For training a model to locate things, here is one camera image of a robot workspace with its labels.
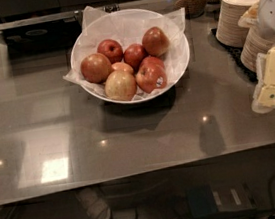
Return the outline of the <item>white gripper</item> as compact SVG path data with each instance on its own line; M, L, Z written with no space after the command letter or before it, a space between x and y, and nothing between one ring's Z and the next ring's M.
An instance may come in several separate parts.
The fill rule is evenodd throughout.
M275 0L260 0L240 16L238 25L243 28L259 26L261 37L275 42ZM252 110L268 113L275 109L275 46L266 54L257 56L258 84L255 86Z

